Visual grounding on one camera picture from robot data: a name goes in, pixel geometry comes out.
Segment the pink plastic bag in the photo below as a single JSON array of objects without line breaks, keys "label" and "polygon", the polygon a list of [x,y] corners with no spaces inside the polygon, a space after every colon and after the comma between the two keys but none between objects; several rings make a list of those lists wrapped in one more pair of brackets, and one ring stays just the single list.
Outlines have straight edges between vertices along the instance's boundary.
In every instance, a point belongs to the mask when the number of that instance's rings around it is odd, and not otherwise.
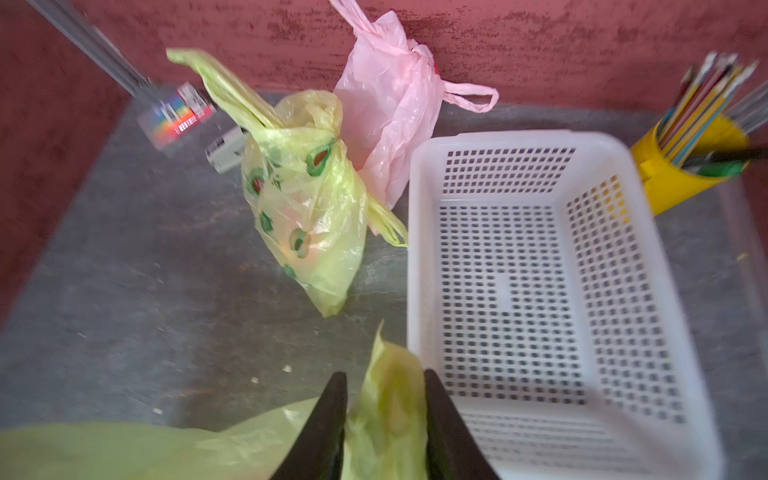
[{"label": "pink plastic bag", "polygon": [[432,137],[442,104],[486,113],[499,92],[443,80],[429,48],[407,36],[395,12],[370,21],[355,1],[330,5],[356,37],[333,90],[343,105],[341,138],[368,192],[392,208],[409,182],[412,153]]}]

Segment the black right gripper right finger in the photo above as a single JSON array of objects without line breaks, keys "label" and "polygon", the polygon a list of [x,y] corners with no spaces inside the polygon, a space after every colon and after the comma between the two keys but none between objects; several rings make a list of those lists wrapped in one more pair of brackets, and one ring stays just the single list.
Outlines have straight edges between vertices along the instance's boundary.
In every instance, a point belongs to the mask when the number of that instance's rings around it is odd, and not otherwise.
[{"label": "black right gripper right finger", "polygon": [[437,373],[424,371],[427,478],[499,480],[462,420]]}]

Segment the green avocado plastic bag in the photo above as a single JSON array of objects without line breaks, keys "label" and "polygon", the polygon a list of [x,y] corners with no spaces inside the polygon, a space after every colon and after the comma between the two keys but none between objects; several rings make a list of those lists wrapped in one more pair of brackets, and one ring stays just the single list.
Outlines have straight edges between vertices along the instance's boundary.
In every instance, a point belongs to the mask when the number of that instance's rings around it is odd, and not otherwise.
[{"label": "green avocado plastic bag", "polygon": [[211,99],[247,131],[242,188],[254,227],[320,314],[338,314],[368,231],[394,247],[408,240],[403,222],[367,191],[348,159],[341,101],[305,90],[270,105],[203,50],[169,48],[166,56],[196,72]]}]

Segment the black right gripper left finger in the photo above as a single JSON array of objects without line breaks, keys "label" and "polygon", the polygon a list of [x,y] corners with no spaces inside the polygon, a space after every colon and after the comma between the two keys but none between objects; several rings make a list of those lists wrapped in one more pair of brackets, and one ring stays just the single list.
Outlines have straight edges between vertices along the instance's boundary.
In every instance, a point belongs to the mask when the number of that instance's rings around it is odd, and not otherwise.
[{"label": "black right gripper left finger", "polygon": [[344,460],[347,376],[331,375],[304,427],[271,480],[339,480]]}]

